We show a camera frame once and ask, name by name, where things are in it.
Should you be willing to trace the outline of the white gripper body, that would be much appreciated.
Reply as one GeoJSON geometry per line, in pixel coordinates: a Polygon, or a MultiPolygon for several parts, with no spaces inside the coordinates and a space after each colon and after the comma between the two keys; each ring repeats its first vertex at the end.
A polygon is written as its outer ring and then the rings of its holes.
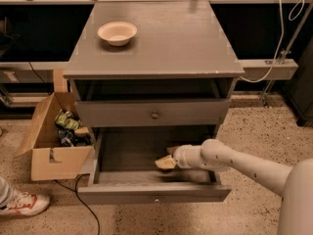
{"type": "Polygon", "coordinates": [[[201,167],[203,165],[200,146],[180,146],[175,150],[173,158],[180,168],[201,167]]]}

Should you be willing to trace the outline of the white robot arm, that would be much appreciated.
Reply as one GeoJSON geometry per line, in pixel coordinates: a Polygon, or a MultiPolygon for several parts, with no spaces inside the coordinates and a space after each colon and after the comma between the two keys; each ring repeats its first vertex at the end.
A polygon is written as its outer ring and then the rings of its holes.
{"type": "Polygon", "coordinates": [[[168,155],[155,164],[162,170],[231,167],[281,197],[277,235],[313,235],[313,159],[288,166],[207,139],[201,145],[168,148],[168,155]]]}

